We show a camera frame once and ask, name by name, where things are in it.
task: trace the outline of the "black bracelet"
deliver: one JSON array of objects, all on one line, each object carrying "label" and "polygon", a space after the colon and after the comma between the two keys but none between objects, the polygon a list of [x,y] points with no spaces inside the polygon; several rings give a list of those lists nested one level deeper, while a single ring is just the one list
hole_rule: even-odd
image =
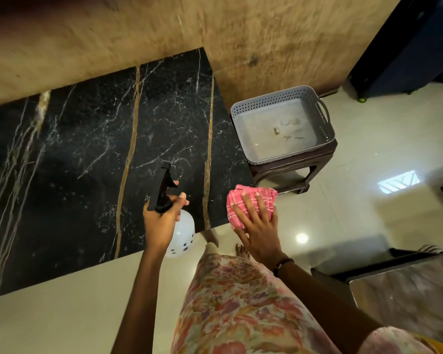
[{"label": "black bracelet", "polygon": [[274,267],[274,270],[272,271],[274,273],[274,277],[279,278],[279,269],[286,264],[287,262],[294,262],[292,258],[284,258],[282,261],[280,261],[278,264],[276,264],[276,267]]}]

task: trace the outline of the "black spray nozzle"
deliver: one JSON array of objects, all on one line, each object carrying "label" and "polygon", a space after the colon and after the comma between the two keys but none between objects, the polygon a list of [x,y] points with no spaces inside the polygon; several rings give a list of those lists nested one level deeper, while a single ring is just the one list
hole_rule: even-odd
[{"label": "black spray nozzle", "polygon": [[165,161],[156,170],[148,211],[156,211],[159,214],[164,214],[172,207],[172,201],[166,194],[168,187],[177,187],[177,185],[174,184],[171,178],[171,163]]}]

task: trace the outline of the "floral dress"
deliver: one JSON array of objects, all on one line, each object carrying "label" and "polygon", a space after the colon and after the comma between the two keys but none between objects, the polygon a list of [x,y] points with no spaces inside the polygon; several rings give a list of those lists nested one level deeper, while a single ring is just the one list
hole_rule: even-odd
[{"label": "floral dress", "polygon": [[[177,322],[172,353],[341,354],[302,302],[263,265],[202,256]],[[433,353],[407,332],[381,328],[360,354]]]}]

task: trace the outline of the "black marble countertop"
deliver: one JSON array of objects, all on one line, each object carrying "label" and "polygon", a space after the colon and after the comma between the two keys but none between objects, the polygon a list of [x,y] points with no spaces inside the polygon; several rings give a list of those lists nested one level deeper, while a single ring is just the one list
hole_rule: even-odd
[{"label": "black marble countertop", "polygon": [[196,232],[253,183],[202,48],[0,106],[0,295],[143,250],[162,161]]}]

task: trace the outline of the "gray plastic basket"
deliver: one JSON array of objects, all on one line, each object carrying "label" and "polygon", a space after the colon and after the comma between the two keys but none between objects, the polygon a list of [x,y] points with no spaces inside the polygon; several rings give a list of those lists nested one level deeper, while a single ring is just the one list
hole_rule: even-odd
[{"label": "gray plastic basket", "polygon": [[231,116],[246,159],[253,165],[312,151],[335,139],[328,109],[309,86],[235,103]]}]

